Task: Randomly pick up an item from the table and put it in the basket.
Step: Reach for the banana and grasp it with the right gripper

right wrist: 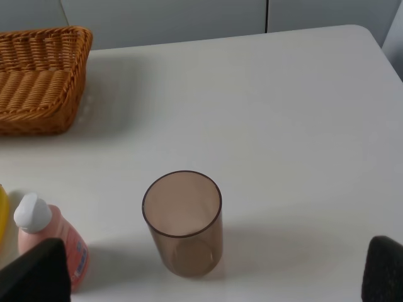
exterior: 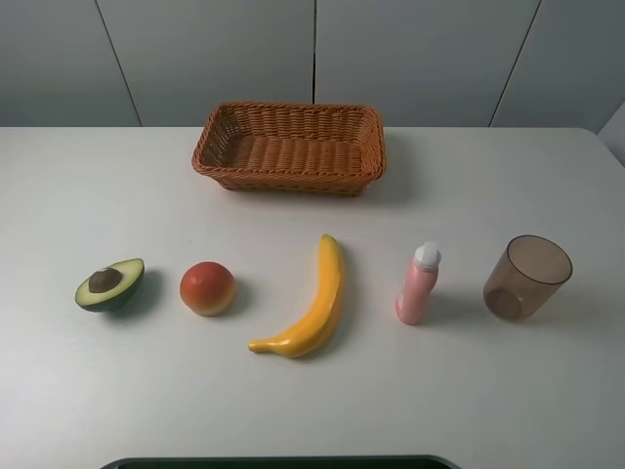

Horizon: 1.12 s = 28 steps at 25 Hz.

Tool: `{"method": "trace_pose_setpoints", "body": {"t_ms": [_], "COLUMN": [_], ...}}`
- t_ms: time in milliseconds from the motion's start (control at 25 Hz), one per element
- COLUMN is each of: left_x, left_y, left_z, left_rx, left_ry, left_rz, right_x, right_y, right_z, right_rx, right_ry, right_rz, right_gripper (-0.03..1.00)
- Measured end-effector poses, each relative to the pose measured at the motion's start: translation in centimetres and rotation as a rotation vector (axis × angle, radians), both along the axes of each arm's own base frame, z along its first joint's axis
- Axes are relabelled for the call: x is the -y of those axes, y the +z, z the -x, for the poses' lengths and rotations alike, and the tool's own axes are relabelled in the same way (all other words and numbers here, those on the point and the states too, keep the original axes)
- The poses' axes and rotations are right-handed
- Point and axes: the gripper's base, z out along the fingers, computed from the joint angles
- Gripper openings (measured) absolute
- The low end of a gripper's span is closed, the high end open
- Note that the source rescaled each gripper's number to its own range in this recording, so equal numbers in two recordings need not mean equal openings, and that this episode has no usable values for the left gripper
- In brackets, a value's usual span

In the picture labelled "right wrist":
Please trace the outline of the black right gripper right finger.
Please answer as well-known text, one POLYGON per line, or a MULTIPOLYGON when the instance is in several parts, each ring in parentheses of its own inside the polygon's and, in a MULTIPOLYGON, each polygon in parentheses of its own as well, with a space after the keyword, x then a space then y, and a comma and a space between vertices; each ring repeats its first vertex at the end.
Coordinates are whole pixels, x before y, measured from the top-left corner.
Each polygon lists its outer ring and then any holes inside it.
POLYGON ((381 235, 368 246, 362 301, 402 301, 402 244, 381 235))

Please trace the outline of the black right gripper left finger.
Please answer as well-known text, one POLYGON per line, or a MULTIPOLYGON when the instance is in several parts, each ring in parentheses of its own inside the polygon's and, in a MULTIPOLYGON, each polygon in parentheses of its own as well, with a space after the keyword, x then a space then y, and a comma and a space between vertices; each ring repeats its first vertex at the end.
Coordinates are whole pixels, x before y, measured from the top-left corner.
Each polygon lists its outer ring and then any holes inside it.
POLYGON ((70 301, 64 243, 48 238, 1 269, 1 301, 70 301))

